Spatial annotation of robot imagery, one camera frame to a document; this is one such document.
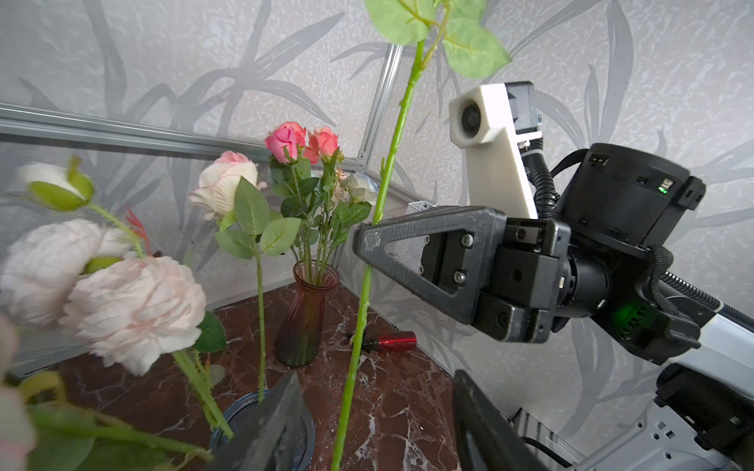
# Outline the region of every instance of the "green rose stem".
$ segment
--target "green rose stem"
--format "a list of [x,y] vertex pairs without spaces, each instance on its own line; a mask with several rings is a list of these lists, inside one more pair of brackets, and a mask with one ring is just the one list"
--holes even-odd
[[217,402],[212,397],[212,385],[204,373],[204,367],[196,360],[195,356],[190,356],[186,350],[174,351],[172,355],[176,365],[188,378],[188,382],[191,383],[194,392],[198,396],[207,422],[209,422],[212,428],[220,428],[228,440],[232,439],[233,430],[231,430],[228,421],[225,420],[220,408],[217,406]]
[[204,448],[176,440],[165,439],[151,433],[137,432],[126,427],[103,427],[87,425],[78,419],[62,419],[58,414],[46,414],[35,407],[27,409],[29,417],[37,428],[54,430],[66,435],[97,437],[101,439],[135,442],[152,448],[175,451],[177,453],[194,454],[202,460],[211,461],[212,453]]
[[136,254],[139,256],[139,258],[144,258],[144,250],[141,247],[139,236],[137,236],[135,232],[133,232],[128,226],[123,224],[123,222],[120,219],[110,214],[108,210],[101,207],[99,204],[87,203],[87,207],[90,210],[94,211],[95,213],[98,213],[100,216],[107,219],[111,223],[115,224],[119,229],[121,229],[123,232],[128,234],[131,237],[131,240],[133,241],[133,246],[136,248]]
[[[403,94],[403,100],[400,102],[400,113],[398,121],[395,124],[393,140],[390,144],[390,153],[388,159],[382,166],[380,179],[382,180],[375,205],[375,215],[372,220],[373,224],[378,224],[382,220],[382,214],[385,210],[385,201],[388,198],[388,185],[393,176],[393,167],[395,166],[395,155],[398,152],[398,145],[403,136],[403,127],[406,125],[406,116],[409,114],[411,100],[414,95],[414,88],[418,83],[421,73],[429,64],[432,54],[437,49],[438,41],[443,37],[445,32],[445,21],[440,26],[437,38],[427,52],[427,56],[422,60],[424,53],[424,41],[416,45],[416,57],[411,68],[409,83],[406,85],[406,92]],[[348,416],[351,413],[351,401],[354,398],[354,386],[356,385],[356,372],[359,368],[359,358],[361,357],[361,342],[364,336],[364,327],[366,327],[366,312],[369,310],[369,288],[372,285],[372,266],[367,265],[364,268],[364,281],[361,284],[361,299],[359,301],[359,315],[356,321],[356,332],[354,333],[354,349],[351,351],[351,364],[348,367],[348,377],[345,380],[345,389],[343,390],[343,406],[340,411],[340,421],[338,423],[338,434],[335,438],[335,448],[333,449],[333,464],[330,471],[339,471],[340,462],[343,458],[343,447],[345,445],[345,434],[348,431]]]
[[267,352],[265,351],[265,290],[262,287],[262,257],[259,246],[253,242],[252,250],[256,258],[256,306],[259,308],[259,404],[265,398],[265,364]]

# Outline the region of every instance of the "artificial flower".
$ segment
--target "artificial flower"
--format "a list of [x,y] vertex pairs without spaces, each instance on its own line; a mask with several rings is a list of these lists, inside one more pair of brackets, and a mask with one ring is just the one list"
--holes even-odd
[[224,216],[235,208],[235,191],[241,177],[260,190],[267,187],[264,182],[257,183],[255,163],[243,154],[225,151],[202,171],[199,188],[188,194],[188,200],[207,211],[204,215],[207,221],[216,214]]
[[8,248],[0,305],[18,323],[49,325],[63,315],[63,303],[92,258],[122,257],[131,247],[120,229],[83,219],[36,228]]
[[304,149],[304,157],[313,164],[323,159],[329,159],[338,149],[338,135],[325,126],[313,133],[309,133],[309,146]]
[[129,258],[76,283],[60,324],[104,359],[144,375],[163,353],[192,346],[207,298],[170,257]]
[[73,162],[70,169],[32,162],[21,167],[18,176],[37,203],[51,210],[75,211],[89,203],[94,185],[88,176],[77,170],[78,160]]
[[377,203],[377,185],[366,175],[361,172],[352,173],[343,182],[343,188],[351,194],[351,200],[355,203],[366,201],[374,205]]
[[[13,326],[0,316],[0,377],[5,377],[17,346]],[[18,391],[3,387],[0,382],[0,469],[3,471],[24,471],[26,455],[36,446],[34,426],[25,410]]]
[[286,157],[286,149],[288,151],[288,157],[295,161],[299,158],[299,147],[305,145],[306,129],[301,127],[301,124],[298,124],[295,121],[286,121],[285,123],[282,123],[265,139],[265,147],[269,149],[277,161],[283,165],[290,164],[290,160]]

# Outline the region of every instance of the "red vase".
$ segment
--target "red vase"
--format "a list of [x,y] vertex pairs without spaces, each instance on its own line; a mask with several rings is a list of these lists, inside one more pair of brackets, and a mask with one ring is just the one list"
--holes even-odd
[[298,291],[275,338],[275,356],[291,368],[307,365],[317,356],[322,337],[325,300],[327,294],[340,283],[338,272],[329,265],[322,286],[307,283],[304,266],[302,261],[293,266]]

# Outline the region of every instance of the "screw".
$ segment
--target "screw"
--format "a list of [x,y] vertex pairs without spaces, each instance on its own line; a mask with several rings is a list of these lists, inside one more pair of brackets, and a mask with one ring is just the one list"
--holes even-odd
[[474,236],[471,234],[464,234],[461,236],[461,245],[470,249],[474,244]]
[[466,274],[460,270],[456,270],[453,274],[453,283],[457,284],[458,286],[463,286],[466,284]]

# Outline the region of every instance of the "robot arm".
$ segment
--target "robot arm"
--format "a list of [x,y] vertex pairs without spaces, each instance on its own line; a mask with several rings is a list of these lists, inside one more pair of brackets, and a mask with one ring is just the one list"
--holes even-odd
[[[718,469],[754,430],[754,321],[667,272],[673,257],[662,247],[684,211],[702,200],[704,184],[656,155],[594,144],[557,167],[580,164],[553,218],[536,219],[519,153],[520,144],[538,137],[529,126],[531,84],[514,86],[511,93],[503,84],[483,85],[450,105],[452,140],[466,148],[476,206],[362,226],[354,252],[500,341],[541,343],[568,319],[591,317],[632,354],[672,363],[676,376],[658,384],[662,406],[650,404],[645,415],[667,416],[677,424],[673,436],[690,439],[688,447],[699,448],[694,459],[707,464],[625,469]],[[385,250],[390,242],[426,236],[418,271]],[[696,408],[689,410],[691,403]],[[660,435],[648,430],[630,430],[588,460],[601,463],[599,469],[623,469],[607,463],[636,456],[627,450],[648,440],[657,445],[648,456],[678,464],[658,451],[652,434]],[[459,446],[468,446],[461,439]]]

